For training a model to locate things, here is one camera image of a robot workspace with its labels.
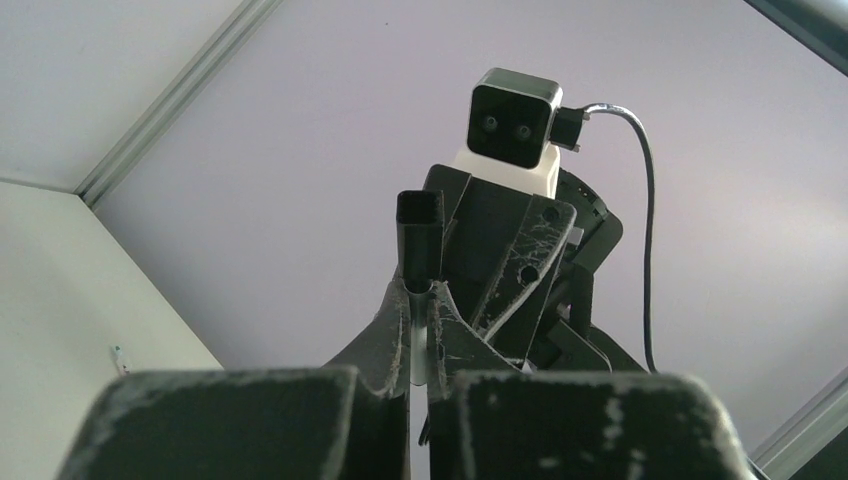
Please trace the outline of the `black pen cap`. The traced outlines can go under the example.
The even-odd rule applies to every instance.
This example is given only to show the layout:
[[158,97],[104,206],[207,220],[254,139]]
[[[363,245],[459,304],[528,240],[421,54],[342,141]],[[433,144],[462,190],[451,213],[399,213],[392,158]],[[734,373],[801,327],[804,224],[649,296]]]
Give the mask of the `black pen cap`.
[[440,191],[406,190],[396,206],[398,275],[412,294],[427,292],[441,278],[444,238]]

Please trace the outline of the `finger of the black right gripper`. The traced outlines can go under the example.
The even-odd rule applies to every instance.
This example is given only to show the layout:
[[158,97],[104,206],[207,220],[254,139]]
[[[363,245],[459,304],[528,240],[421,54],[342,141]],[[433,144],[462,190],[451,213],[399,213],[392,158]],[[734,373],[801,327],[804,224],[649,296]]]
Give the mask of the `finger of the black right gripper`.
[[561,256],[577,217],[571,204],[534,195],[483,290],[472,329],[508,361],[523,361],[540,320],[528,299]]
[[443,279],[458,310],[473,312],[516,236],[530,196],[439,164],[430,168],[424,188],[443,192],[450,227]]

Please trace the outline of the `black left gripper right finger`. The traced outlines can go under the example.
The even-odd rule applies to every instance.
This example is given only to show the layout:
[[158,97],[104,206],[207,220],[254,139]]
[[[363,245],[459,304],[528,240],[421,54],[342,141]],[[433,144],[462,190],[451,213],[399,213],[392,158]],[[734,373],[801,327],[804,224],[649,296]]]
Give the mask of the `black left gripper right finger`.
[[434,479],[748,479],[732,421],[692,377],[511,367],[459,316],[428,306]]

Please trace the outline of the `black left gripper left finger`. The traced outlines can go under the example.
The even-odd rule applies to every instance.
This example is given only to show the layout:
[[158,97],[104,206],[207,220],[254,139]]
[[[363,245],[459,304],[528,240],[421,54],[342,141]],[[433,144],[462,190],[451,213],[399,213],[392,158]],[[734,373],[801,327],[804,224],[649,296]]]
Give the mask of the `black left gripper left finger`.
[[410,305],[319,368],[144,371],[95,400],[62,479],[406,479]]

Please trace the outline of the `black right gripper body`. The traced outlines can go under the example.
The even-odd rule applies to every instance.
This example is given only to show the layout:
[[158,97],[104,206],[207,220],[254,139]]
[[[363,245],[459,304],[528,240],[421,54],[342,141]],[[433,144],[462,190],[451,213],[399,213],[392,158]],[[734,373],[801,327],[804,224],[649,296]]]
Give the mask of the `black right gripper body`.
[[535,370],[642,372],[592,323],[595,274],[623,237],[623,224],[588,184],[565,170],[556,198],[575,207],[575,227],[583,235],[563,253],[527,360]]

